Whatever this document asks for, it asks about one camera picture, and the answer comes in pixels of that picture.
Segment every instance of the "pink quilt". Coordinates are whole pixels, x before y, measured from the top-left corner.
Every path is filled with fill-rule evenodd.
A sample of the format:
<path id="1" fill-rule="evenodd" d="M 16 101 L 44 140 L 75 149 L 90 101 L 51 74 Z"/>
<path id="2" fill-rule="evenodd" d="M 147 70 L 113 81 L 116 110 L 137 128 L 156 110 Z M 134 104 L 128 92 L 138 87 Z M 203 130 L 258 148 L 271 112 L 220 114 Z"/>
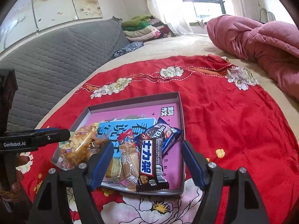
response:
<path id="1" fill-rule="evenodd" d="M 207 31 L 215 46 L 256 61 L 283 92 L 299 100 L 299 31 L 295 25 L 223 15 L 210 20 Z"/>

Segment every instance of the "beige bed sheet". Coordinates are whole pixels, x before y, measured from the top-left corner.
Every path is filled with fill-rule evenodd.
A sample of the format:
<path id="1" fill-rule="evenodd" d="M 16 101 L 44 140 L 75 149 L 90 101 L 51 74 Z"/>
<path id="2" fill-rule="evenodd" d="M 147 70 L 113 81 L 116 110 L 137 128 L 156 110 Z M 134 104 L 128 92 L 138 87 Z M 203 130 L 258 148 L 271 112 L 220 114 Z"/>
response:
<path id="1" fill-rule="evenodd" d="M 208 35 L 199 34 L 184 35 L 180 37 L 145 42 L 142 48 L 109 61 L 92 73 L 84 82 L 74 88 L 62 100 L 60 100 L 60 102 L 43 118 L 43 120 L 41 120 L 37 128 L 40 128 L 56 110 L 64 105 L 64 103 L 74 94 L 77 89 L 79 89 L 87 80 L 99 72 L 108 71 L 124 64 L 142 60 L 161 59 L 176 55 L 193 56 L 207 54 L 227 56 L 231 59 L 232 64 L 250 70 L 255 75 L 264 90 L 266 90 L 280 106 L 297 138 L 297 141 L 299 141 L 299 102 L 285 95 L 278 88 L 277 84 L 270 79 L 266 72 L 263 71 L 256 63 L 236 59 L 230 54 L 225 53 L 215 47 Z"/>

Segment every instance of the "blue gripper pad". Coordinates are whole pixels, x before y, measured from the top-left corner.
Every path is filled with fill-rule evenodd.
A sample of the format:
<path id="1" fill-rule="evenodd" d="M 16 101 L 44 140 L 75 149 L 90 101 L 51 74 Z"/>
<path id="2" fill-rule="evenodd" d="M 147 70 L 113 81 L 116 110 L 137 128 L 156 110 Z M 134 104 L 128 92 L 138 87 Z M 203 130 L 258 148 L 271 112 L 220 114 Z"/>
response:
<path id="1" fill-rule="evenodd" d="M 181 154 L 191 173 L 194 184 L 204 191 L 210 183 L 210 176 L 207 171 L 208 161 L 201 153 L 194 150 L 189 141 L 182 142 Z"/>
<path id="2" fill-rule="evenodd" d="M 35 130 L 35 132 L 49 131 L 49 130 L 58 130 L 58 128 L 56 128 L 56 127 L 53 127 L 53 128 L 37 129 L 37 130 Z"/>
<path id="3" fill-rule="evenodd" d="M 91 191 L 94 191 L 97 187 L 101 186 L 107 168 L 113 157 L 113 153 L 113 143 L 108 140 L 101 147 L 101 150 L 98 153 L 93 154 L 87 162 L 88 172 L 85 176 L 85 182 Z"/>

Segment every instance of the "floral pattern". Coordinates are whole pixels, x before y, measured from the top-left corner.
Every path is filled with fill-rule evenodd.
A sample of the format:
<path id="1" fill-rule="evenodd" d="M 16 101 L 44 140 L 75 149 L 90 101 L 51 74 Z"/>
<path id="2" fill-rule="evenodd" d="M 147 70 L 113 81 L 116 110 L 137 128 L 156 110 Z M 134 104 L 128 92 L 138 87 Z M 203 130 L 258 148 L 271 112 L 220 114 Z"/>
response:
<path id="1" fill-rule="evenodd" d="M 225 151 L 223 149 L 217 149 L 216 150 L 216 155 L 218 158 L 223 158 L 225 155 Z"/>
<path id="2" fill-rule="evenodd" d="M 20 156 L 28 156 L 29 162 L 27 162 L 25 165 L 16 167 L 16 170 L 21 171 L 23 174 L 29 172 L 30 166 L 33 164 L 33 155 L 30 154 L 31 152 L 23 152 L 20 154 Z"/>
<path id="3" fill-rule="evenodd" d="M 90 98 L 100 98 L 102 95 L 112 95 L 112 93 L 119 93 L 120 91 L 124 90 L 131 81 L 132 78 L 119 78 L 116 82 L 110 85 L 104 85 L 95 90 Z"/>
<path id="4" fill-rule="evenodd" d="M 166 69 L 160 70 L 161 77 L 167 78 L 167 77 L 180 77 L 183 75 L 184 70 L 179 68 L 178 66 L 170 66 Z"/>
<path id="5" fill-rule="evenodd" d="M 249 86 L 259 85 L 255 76 L 247 69 L 238 66 L 233 66 L 227 70 L 226 78 L 229 83 L 234 82 L 239 90 L 246 91 Z"/>
<path id="6" fill-rule="evenodd" d="M 110 224 L 183 224 L 191 223 L 201 202 L 202 191 L 192 179 L 185 181 L 182 197 L 163 198 L 121 192 L 124 203 L 109 202 L 103 206 L 101 216 Z"/>
<path id="7" fill-rule="evenodd" d="M 42 174 L 40 173 L 40 174 L 38 175 L 38 179 L 41 179 L 41 177 L 42 177 Z M 34 192 L 35 192 L 35 194 L 37 194 L 37 192 L 38 192 L 38 190 L 39 190 L 41 184 L 42 184 L 42 181 L 39 182 L 39 183 L 36 182 L 36 186 L 35 186 L 34 189 L 33 189 Z"/>
<path id="8" fill-rule="evenodd" d="M 66 188 L 66 193 L 68 196 L 68 205 L 69 205 L 71 211 L 78 211 L 76 202 L 75 202 L 73 188 Z"/>
<path id="9" fill-rule="evenodd" d="M 106 188 L 101 188 L 101 189 L 102 189 L 102 191 L 104 192 L 104 195 L 105 195 L 106 197 L 109 197 L 110 194 L 113 194 L 113 193 L 114 193 L 114 190 L 112 190 L 112 189 L 106 189 Z"/>

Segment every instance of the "screw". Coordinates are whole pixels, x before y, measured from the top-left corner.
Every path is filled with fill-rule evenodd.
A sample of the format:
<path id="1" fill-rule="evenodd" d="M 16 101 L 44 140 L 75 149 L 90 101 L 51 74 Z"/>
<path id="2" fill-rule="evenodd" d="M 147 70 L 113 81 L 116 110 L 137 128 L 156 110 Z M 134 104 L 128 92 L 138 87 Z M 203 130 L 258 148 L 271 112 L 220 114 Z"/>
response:
<path id="1" fill-rule="evenodd" d="M 56 169 L 55 168 L 50 168 L 49 171 L 48 171 L 50 174 L 53 174 L 56 172 Z"/>
<path id="2" fill-rule="evenodd" d="M 215 168 L 215 167 L 217 166 L 217 164 L 214 163 L 214 162 L 209 162 L 209 163 L 208 163 L 208 166 L 209 166 L 210 168 Z"/>
<path id="3" fill-rule="evenodd" d="M 240 171 L 241 173 L 246 173 L 246 172 L 247 172 L 246 168 L 244 168 L 244 167 L 240 167 L 240 168 L 239 168 L 239 171 Z"/>
<path id="4" fill-rule="evenodd" d="M 81 169 L 86 168 L 86 166 L 87 166 L 87 164 L 84 163 L 84 162 L 82 162 L 82 163 L 79 164 L 79 168 L 81 168 Z"/>

